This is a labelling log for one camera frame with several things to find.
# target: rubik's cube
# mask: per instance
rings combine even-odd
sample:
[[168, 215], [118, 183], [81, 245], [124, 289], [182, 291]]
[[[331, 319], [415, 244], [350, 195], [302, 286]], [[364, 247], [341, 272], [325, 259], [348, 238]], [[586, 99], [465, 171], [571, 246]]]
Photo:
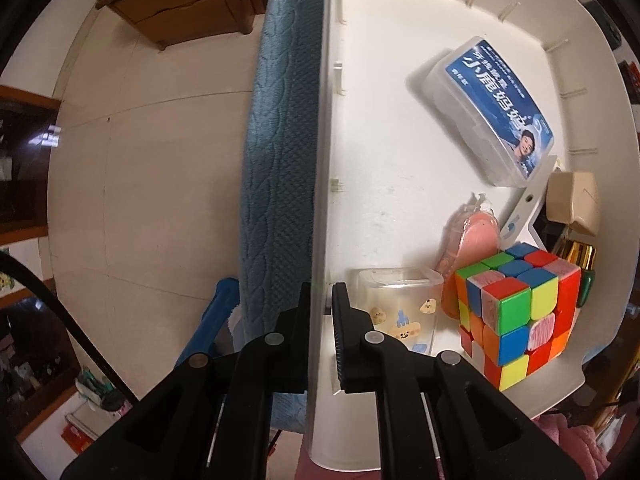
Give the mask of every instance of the rubik's cube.
[[566, 347], [580, 267], [518, 243], [458, 270], [455, 279], [462, 348], [500, 391]]

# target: blue label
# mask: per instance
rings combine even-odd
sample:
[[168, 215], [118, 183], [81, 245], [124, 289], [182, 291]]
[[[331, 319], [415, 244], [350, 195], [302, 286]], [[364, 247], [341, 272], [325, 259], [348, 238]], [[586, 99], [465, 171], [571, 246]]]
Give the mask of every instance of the blue label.
[[540, 109], [509, 65], [485, 40], [447, 66], [527, 178], [551, 144]]

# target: green object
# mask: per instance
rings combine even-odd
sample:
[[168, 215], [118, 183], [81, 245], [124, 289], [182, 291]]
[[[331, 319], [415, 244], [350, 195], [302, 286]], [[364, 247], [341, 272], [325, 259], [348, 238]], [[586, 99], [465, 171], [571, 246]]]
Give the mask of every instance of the green object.
[[498, 306], [497, 335], [516, 330], [529, 322], [531, 289], [521, 290], [500, 301]]
[[514, 257], [507, 253], [498, 253], [494, 254], [494, 256], [490, 256], [489, 258], [482, 260], [482, 264], [485, 264], [487, 267], [493, 270], [497, 270], [498, 267], [503, 266], [504, 264], [508, 264], [512, 262]]
[[593, 286], [595, 279], [595, 270], [582, 270], [582, 275], [580, 277], [580, 291], [578, 292], [578, 308], [582, 307], [587, 302], [587, 298], [589, 297], [589, 293], [591, 292], [591, 287]]
[[485, 264], [479, 263], [469, 265], [468, 267], [463, 267], [462, 269], [458, 269], [456, 271], [456, 274], [463, 280], [466, 280], [467, 278], [471, 278], [472, 276], [480, 274], [481, 272], [485, 272], [486, 270], [489, 270], [489, 267], [487, 267]]

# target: blue quilted fabric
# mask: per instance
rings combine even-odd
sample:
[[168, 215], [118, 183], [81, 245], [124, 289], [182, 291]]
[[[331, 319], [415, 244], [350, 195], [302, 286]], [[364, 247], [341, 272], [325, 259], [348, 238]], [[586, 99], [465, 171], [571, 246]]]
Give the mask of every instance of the blue quilted fabric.
[[246, 340], [273, 330], [311, 279], [322, 1], [267, 5], [242, 168]]

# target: pink towel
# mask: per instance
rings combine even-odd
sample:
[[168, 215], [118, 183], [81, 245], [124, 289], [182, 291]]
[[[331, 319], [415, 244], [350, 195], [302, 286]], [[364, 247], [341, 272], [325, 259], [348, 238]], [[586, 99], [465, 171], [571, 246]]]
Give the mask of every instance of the pink towel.
[[596, 444], [591, 426], [568, 428], [564, 415], [540, 415], [533, 420], [561, 449], [573, 458], [586, 480], [596, 480], [609, 467], [607, 454]]

